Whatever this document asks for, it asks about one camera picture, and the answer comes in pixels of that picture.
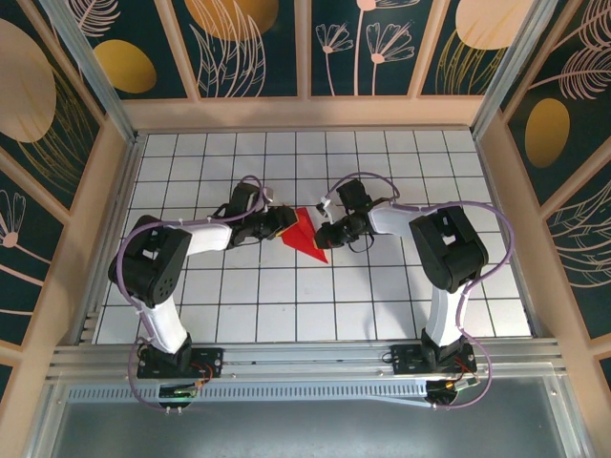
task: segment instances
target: white grid mat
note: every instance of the white grid mat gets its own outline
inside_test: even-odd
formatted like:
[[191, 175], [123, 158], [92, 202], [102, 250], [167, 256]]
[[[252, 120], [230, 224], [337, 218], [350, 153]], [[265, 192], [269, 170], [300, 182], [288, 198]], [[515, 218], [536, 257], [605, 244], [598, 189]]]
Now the white grid mat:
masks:
[[[468, 131], [150, 135], [124, 234], [142, 215], [210, 215], [244, 175], [262, 177], [279, 202], [305, 206], [356, 171], [391, 177], [403, 203], [491, 201]], [[390, 195], [382, 180], [363, 182], [374, 199]], [[316, 225], [320, 217], [308, 208]], [[490, 262], [499, 262], [505, 245], [496, 218], [466, 212]], [[377, 236], [364, 253], [343, 247], [328, 258], [321, 263], [280, 239], [190, 257], [174, 294], [181, 320], [201, 344], [419, 336], [432, 287], [413, 243]], [[128, 344], [144, 333], [115, 286], [104, 304], [94, 343]], [[474, 290], [465, 328], [477, 337], [531, 334], [510, 266]]]

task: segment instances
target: dark teal wallpaper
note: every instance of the dark teal wallpaper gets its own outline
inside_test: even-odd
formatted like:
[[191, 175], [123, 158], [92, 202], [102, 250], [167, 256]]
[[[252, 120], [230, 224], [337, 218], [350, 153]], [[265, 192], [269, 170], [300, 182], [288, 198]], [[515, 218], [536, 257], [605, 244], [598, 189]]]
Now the dark teal wallpaper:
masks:
[[539, 203], [611, 135], [611, 7], [586, 0], [509, 120]]
[[23, 342], [62, 230], [0, 172], [0, 341]]
[[602, 367], [602, 373], [604, 374], [604, 378], [607, 380], [609, 389], [611, 389], [611, 358], [605, 358], [604, 360], [600, 360], [600, 367]]
[[122, 99], [185, 98], [153, 0], [69, 0]]
[[73, 58], [73, 55], [70, 53], [70, 51], [68, 51], [68, 48], [66, 48], [66, 45], [64, 44], [64, 41], [59, 37], [59, 35], [57, 34], [57, 31], [55, 30], [55, 28], [52, 26], [51, 21], [49, 19], [49, 16], [47, 16], [47, 13], [45, 13], [45, 10], [42, 8], [42, 6], [40, 5], [39, 0], [34, 0], [34, 5], [38, 8], [38, 12], [40, 12], [40, 15], [42, 16], [42, 18], [45, 20], [45, 22], [47, 23], [47, 26], [49, 27], [49, 29], [51, 29], [53, 36], [55, 37], [55, 41], [59, 44], [59, 46], [61, 46], [61, 49], [64, 51], [64, 53], [66, 54], [66, 56], [68, 57], [68, 59], [70, 59], [70, 62], [73, 64], [73, 67], [78, 71], [78, 74], [80, 76], [80, 79], [85, 83], [85, 85], [87, 86], [87, 89], [89, 90], [89, 93], [92, 95], [92, 97], [95, 100], [95, 104], [97, 105], [97, 107], [100, 109], [100, 111], [103, 114], [106, 114], [106, 109], [104, 108], [104, 106], [101, 104], [101, 102], [99, 101], [99, 99], [97, 98], [97, 95], [95, 94], [94, 90], [92, 89], [91, 85], [89, 84], [89, 81], [87, 81], [87, 78], [85, 78], [85, 76], [83, 75], [82, 71], [80, 70], [80, 68], [78, 67], [78, 64], [76, 63], [76, 61]]
[[70, 209], [99, 125], [24, 12], [0, 6], [0, 147]]
[[312, 2], [312, 95], [406, 95], [432, 3], [358, 3]]
[[506, 0], [451, 0], [422, 95], [484, 95], [528, 7]]
[[540, 37], [538, 38], [537, 44], [535, 45], [535, 48], [531, 52], [530, 57], [526, 60], [526, 63], [520, 69], [520, 72], [517, 75], [516, 80], [514, 81], [512, 86], [509, 88], [509, 91], [505, 95], [505, 98], [503, 98], [503, 101], [500, 104], [500, 109], [502, 111], [505, 111], [505, 108], [507, 108], [507, 105], [509, 104], [509, 102], [511, 102], [512, 98], [514, 97], [517, 87], [522, 82], [522, 77], [526, 73], [527, 69], [530, 69], [531, 65], [533, 65], [533, 61], [537, 58], [538, 52], [541, 50], [543, 43], [545, 43], [545, 40], [547, 39], [548, 35], [550, 34], [552, 29], [556, 25], [556, 21], [558, 21], [558, 17], [564, 10], [564, 7], [566, 7], [567, 2], [568, 0], [558, 0], [558, 2], [556, 3], [556, 8], [554, 9], [554, 13], [552, 14], [550, 22], [547, 23], [547, 26], [545, 27]]
[[590, 338], [611, 332], [611, 163], [547, 219]]
[[297, 95], [292, 0], [173, 0], [201, 97]]
[[11, 377], [12, 367], [5, 364], [0, 364], [0, 403], [4, 397], [4, 392], [7, 390], [9, 385], [9, 378]]

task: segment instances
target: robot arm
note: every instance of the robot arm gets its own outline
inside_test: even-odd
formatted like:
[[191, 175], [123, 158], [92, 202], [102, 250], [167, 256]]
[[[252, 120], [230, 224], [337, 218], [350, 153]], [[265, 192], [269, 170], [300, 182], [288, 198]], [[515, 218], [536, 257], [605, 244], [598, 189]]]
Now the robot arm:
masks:
[[[315, 236], [317, 246], [337, 248], [365, 234], [413, 239], [432, 283], [431, 315], [421, 335], [423, 357], [430, 369], [436, 370], [453, 365], [458, 354], [472, 355], [455, 317], [465, 287], [480, 276], [488, 253], [462, 208], [414, 211], [393, 206], [387, 199], [373, 201], [358, 179], [340, 186], [337, 192], [347, 214], [336, 222], [323, 223]], [[337, 214], [325, 199], [317, 208], [326, 216]]]
[[[259, 188], [241, 182], [228, 203], [215, 213], [223, 218], [242, 215], [252, 207]], [[123, 258], [123, 279], [128, 293], [142, 306], [139, 315], [150, 336], [149, 349], [158, 363], [185, 373], [191, 363], [191, 338], [180, 322], [172, 294], [188, 256], [206, 251], [223, 251], [240, 246], [248, 237], [273, 239], [297, 222], [295, 211], [287, 206], [268, 206], [273, 193], [263, 189], [261, 208], [243, 219], [229, 223], [207, 222], [199, 226], [162, 226], [136, 235]], [[158, 219], [145, 216], [134, 229]], [[117, 282], [116, 258], [109, 278]]]

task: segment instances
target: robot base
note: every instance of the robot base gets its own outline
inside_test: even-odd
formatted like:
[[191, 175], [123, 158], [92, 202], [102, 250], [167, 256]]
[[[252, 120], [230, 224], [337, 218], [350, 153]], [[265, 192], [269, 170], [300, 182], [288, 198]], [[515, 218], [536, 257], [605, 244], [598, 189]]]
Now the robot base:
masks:
[[156, 353], [156, 350], [151, 348], [142, 348], [139, 352], [137, 367], [139, 379], [201, 379], [201, 371], [204, 371], [207, 378], [210, 376], [210, 369], [213, 370], [213, 379], [221, 376], [222, 348], [191, 348], [189, 365], [184, 370], [168, 364]]
[[421, 344], [399, 344], [390, 347], [390, 361], [395, 375], [456, 374], [462, 371], [458, 358], [473, 373], [477, 371], [474, 349], [466, 339], [438, 347], [422, 333]]

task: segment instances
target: red folded paper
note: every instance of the red folded paper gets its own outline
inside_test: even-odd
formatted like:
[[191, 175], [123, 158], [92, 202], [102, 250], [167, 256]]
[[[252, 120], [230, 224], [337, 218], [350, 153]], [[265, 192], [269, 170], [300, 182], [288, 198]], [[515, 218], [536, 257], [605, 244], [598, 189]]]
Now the red folded paper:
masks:
[[314, 230], [314, 224], [312, 224], [307, 208], [300, 207], [295, 213], [297, 214], [297, 223], [282, 233], [284, 244], [311, 256], [315, 260], [321, 260], [328, 264], [325, 250], [317, 248], [314, 244], [314, 234], [316, 231]]

